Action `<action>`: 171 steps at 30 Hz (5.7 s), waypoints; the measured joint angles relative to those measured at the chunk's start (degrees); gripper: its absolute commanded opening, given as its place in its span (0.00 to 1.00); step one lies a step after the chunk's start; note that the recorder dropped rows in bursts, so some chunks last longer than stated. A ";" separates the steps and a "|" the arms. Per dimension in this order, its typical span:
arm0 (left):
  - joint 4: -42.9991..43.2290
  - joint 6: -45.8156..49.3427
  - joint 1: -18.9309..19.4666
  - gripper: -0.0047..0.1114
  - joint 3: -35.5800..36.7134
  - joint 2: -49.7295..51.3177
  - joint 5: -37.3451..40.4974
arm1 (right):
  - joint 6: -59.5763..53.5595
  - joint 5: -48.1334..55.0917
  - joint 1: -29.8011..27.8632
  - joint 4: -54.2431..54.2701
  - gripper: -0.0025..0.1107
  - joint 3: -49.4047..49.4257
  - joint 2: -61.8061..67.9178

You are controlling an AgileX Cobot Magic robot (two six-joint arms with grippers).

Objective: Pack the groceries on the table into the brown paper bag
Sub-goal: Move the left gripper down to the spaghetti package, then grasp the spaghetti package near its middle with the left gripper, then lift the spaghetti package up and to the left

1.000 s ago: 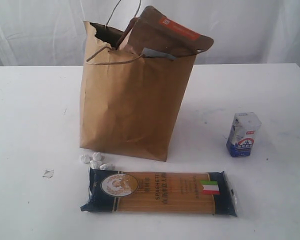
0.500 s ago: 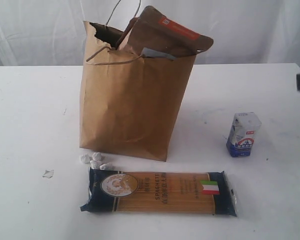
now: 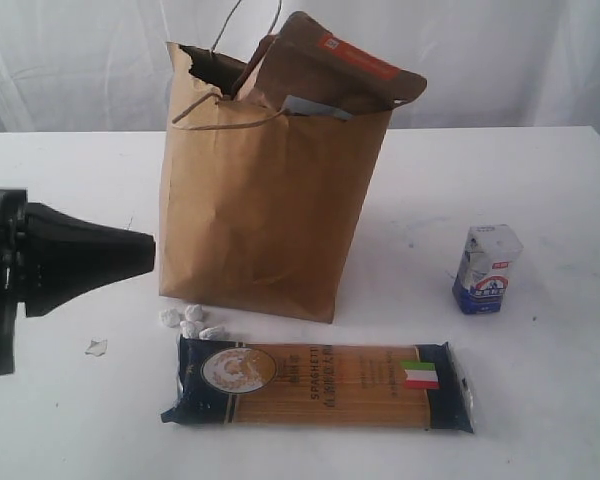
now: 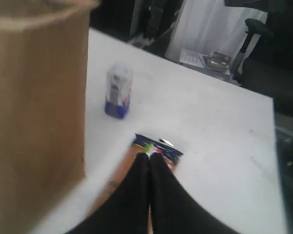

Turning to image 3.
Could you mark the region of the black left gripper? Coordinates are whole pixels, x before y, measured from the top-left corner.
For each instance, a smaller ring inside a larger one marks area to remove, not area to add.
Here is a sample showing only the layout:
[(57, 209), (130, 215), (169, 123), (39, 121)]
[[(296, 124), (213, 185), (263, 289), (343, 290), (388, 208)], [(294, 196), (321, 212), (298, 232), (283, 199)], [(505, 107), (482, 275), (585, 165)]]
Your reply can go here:
[(0, 189), (0, 376), (15, 370), (21, 300), (27, 317), (42, 317), (91, 290), (150, 273), (155, 263), (149, 234), (27, 204), (24, 189)]

